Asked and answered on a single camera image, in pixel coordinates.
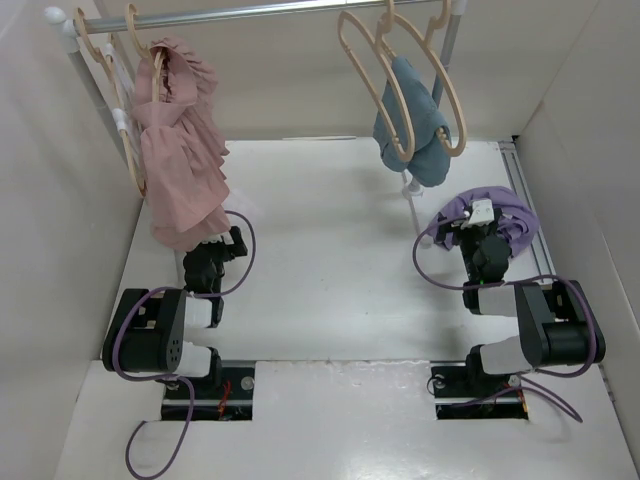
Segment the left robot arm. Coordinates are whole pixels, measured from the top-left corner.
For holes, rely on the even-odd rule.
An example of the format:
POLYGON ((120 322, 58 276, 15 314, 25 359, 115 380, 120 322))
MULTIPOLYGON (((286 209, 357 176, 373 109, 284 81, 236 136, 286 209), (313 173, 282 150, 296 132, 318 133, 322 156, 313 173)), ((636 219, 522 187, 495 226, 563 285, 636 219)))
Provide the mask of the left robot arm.
POLYGON ((185 255, 182 289, 124 290, 102 347, 106 370, 158 381, 185 377, 205 397, 220 390, 219 354, 185 340, 184 334, 213 329, 222 319, 225 264, 248 255, 240 228, 233 226, 229 235, 229 243, 204 243, 185 255))

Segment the purple t shirt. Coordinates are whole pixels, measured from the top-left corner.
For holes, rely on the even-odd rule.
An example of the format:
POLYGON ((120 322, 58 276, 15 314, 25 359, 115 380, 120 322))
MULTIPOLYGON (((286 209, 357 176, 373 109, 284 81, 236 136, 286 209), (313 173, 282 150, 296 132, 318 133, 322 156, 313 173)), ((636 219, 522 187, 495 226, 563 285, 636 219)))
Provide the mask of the purple t shirt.
POLYGON ((464 191, 445 204, 430 221, 428 235, 435 242, 451 250, 453 236, 448 233, 443 240, 436 239, 435 225, 444 219, 455 219, 463 215, 463 211, 474 201, 489 199, 494 208, 502 211, 498 219, 497 235, 506 240, 511 248, 511 257, 516 258, 532 243, 540 228, 536 214, 509 188, 502 186, 485 186, 464 191))

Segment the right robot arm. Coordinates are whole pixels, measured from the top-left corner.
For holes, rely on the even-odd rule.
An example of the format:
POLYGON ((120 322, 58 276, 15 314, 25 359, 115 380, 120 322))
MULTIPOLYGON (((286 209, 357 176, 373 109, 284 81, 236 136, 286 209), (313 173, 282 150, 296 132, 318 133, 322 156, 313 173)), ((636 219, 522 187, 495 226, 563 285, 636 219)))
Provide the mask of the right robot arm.
POLYGON ((460 248, 468 281, 462 293, 475 315, 516 320, 518 334, 500 342, 476 345, 465 359, 462 381, 483 394, 511 376, 552 366, 589 366, 606 355, 606 342, 577 281, 553 279, 506 282, 512 248, 498 232, 498 222, 441 227, 460 248))

